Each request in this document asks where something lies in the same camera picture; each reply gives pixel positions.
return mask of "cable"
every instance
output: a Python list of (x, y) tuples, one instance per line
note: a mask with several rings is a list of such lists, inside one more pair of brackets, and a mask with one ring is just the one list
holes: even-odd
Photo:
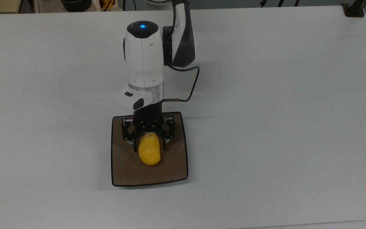
[(196, 79), (194, 80), (193, 87), (192, 87), (192, 91), (190, 92), (190, 95), (189, 95), (189, 97), (188, 97), (187, 100), (181, 100), (181, 99), (163, 99), (162, 100), (162, 102), (187, 102), (187, 101), (189, 101), (190, 98), (192, 97), (192, 94), (193, 94), (193, 91), (194, 91), (194, 87), (196, 86), (197, 79), (199, 78), (200, 67), (199, 66), (195, 66), (195, 67), (187, 68), (187, 69), (178, 69), (178, 68), (172, 67), (169, 63), (167, 63), (167, 66), (169, 66), (169, 68), (171, 68), (171, 69), (173, 69), (175, 71), (179, 71), (179, 72), (187, 72), (187, 71), (191, 71), (193, 69), (197, 69)]
[(108, 6), (111, 4), (111, 2), (112, 2), (112, 0), (110, 0), (110, 1), (108, 2), (108, 4), (107, 4), (106, 8), (104, 9), (104, 12), (106, 12), (106, 9), (108, 9)]
[(266, 1), (267, 1), (267, 0), (262, 0), (262, 1), (260, 1), (261, 8), (266, 4)]

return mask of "square plate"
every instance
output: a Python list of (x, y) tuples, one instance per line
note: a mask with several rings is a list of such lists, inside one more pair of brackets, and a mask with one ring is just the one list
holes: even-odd
[(160, 141), (161, 160), (155, 166), (144, 164), (138, 152), (133, 151), (133, 146), (122, 138), (122, 119), (124, 117), (132, 119), (133, 116), (113, 118), (111, 173), (114, 186), (165, 184), (187, 179), (187, 148), (183, 119), (180, 112), (163, 113), (164, 117), (170, 115), (175, 120), (175, 136), (166, 144), (166, 150), (163, 150), (162, 141)]

